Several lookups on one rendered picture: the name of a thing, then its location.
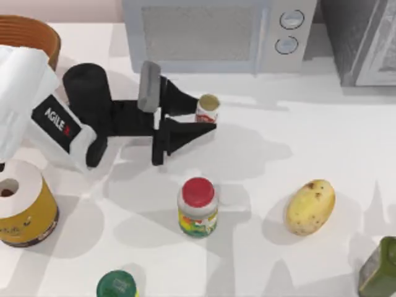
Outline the pale microwave oven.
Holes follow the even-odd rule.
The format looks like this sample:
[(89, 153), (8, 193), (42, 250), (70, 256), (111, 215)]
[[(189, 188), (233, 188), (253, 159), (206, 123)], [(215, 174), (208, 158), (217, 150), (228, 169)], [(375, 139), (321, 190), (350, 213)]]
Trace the pale microwave oven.
[[(252, 74), (297, 72), (303, 61), (317, 0), (264, 0), (264, 3), (266, 15), (260, 26), (257, 70)], [(296, 9), (304, 14), (303, 24), (295, 30), (285, 30), (280, 25), (280, 16)], [(292, 54), (278, 54), (275, 42), (287, 36), (299, 41), (298, 49)]]

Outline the round microwave knob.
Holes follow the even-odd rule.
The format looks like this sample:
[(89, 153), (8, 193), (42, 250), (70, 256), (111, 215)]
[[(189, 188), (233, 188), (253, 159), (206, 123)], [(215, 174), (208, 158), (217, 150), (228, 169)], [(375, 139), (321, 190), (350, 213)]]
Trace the round microwave knob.
[(280, 16), (280, 25), (285, 30), (295, 30), (299, 28), (304, 22), (304, 14), (300, 10), (284, 12)]
[(275, 42), (275, 50), (278, 54), (288, 55), (294, 53), (299, 46), (299, 41), (293, 36), (280, 38)]

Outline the yellow potato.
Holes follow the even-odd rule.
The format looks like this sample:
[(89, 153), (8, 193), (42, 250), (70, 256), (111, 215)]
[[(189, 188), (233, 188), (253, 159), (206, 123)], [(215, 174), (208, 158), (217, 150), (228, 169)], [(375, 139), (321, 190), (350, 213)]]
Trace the yellow potato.
[(291, 233), (308, 236), (317, 232), (329, 219), (335, 207), (335, 190), (325, 179), (314, 179), (289, 199), (285, 225)]

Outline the yellow wrapped paper roll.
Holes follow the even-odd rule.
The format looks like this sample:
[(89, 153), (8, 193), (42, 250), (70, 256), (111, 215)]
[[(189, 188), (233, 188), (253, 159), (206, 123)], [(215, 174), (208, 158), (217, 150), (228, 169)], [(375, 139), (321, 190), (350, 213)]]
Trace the yellow wrapped paper roll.
[(58, 219), (58, 205), (41, 171), (26, 161), (8, 161), (0, 172), (0, 241), (32, 246), (52, 233)]

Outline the brown woven basket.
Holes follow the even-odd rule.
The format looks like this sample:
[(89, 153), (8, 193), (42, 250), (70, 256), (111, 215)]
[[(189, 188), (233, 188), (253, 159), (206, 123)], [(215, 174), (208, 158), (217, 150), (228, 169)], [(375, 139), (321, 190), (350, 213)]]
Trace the brown woven basket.
[(0, 15), (0, 45), (24, 46), (43, 50), (48, 64), (56, 70), (61, 38), (48, 24), (20, 15)]

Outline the grey cabinet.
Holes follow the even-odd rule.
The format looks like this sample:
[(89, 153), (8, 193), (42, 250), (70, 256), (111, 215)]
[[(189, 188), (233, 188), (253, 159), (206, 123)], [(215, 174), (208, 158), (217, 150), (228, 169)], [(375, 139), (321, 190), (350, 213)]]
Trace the grey cabinet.
[(356, 85), (369, 20), (378, 0), (321, 0), (340, 83)]

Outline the grey cabinet door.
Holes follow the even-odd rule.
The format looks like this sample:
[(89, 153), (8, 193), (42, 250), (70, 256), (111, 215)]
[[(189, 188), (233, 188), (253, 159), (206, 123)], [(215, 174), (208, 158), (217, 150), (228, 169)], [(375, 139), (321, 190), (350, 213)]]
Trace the grey cabinet door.
[(378, 0), (363, 42), (357, 86), (396, 86), (396, 0)]

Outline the microwave oven door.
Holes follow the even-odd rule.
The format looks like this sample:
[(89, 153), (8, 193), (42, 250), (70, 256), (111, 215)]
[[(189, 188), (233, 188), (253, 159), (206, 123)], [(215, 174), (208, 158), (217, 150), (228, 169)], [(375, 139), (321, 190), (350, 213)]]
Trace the microwave oven door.
[(264, 0), (122, 0), (132, 69), (254, 73)]

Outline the red and white can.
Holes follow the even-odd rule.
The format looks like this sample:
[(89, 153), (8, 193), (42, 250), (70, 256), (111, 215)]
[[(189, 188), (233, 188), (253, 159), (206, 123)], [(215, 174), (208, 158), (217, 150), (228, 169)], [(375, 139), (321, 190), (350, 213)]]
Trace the red and white can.
[(216, 123), (220, 100), (211, 94), (202, 95), (197, 102), (196, 121)]

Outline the dark green bottle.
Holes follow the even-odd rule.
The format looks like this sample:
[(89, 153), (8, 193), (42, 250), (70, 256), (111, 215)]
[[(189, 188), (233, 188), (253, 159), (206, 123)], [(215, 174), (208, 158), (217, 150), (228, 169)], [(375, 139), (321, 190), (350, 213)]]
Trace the dark green bottle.
[(396, 295), (396, 237), (385, 236), (359, 271), (359, 297)]

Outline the red lidded jar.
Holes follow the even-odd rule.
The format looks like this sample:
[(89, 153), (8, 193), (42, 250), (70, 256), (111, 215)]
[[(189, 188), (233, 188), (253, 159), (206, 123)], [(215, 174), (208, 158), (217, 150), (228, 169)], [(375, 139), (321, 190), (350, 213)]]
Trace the red lidded jar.
[(178, 196), (178, 223), (194, 238), (209, 236), (217, 227), (220, 199), (211, 181), (204, 177), (188, 179)]

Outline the green capped bottle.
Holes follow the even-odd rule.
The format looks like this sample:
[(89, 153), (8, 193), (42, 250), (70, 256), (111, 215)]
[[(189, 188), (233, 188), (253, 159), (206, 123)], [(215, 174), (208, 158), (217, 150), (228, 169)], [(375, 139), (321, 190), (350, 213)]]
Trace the green capped bottle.
[(139, 297), (133, 276), (124, 270), (113, 270), (97, 283), (97, 297)]

